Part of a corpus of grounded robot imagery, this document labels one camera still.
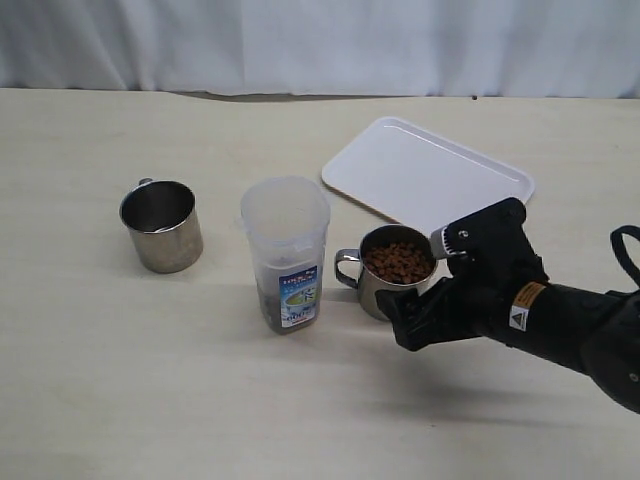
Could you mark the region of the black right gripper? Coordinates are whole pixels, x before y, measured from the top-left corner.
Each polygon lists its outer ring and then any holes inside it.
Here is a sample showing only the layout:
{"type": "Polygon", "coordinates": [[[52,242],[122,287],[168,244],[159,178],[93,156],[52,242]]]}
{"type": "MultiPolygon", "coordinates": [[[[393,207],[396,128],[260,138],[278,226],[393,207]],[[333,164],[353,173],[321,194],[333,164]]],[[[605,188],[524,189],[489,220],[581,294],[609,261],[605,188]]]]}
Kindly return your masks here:
{"type": "Polygon", "coordinates": [[[449,223],[441,238],[452,277],[424,293],[378,290],[378,308],[396,343],[417,352],[429,345],[488,337],[505,345],[532,345],[528,307],[520,292],[541,292],[549,277],[523,224],[525,205],[509,197],[449,223]]]}

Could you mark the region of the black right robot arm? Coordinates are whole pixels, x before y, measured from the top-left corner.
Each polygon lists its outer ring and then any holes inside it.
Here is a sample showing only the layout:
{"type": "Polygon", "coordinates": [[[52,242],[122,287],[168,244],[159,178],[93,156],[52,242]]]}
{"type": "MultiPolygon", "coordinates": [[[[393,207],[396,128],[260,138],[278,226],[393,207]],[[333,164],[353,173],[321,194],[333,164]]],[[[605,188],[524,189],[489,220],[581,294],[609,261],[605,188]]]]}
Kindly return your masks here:
{"type": "Polygon", "coordinates": [[[375,298],[396,343],[412,352],[487,337],[590,377],[624,408],[639,410],[639,293],[598,293],[550,282],[510,197],[435,231],[432,251],[450,276],[418,293],[375,298]]]}

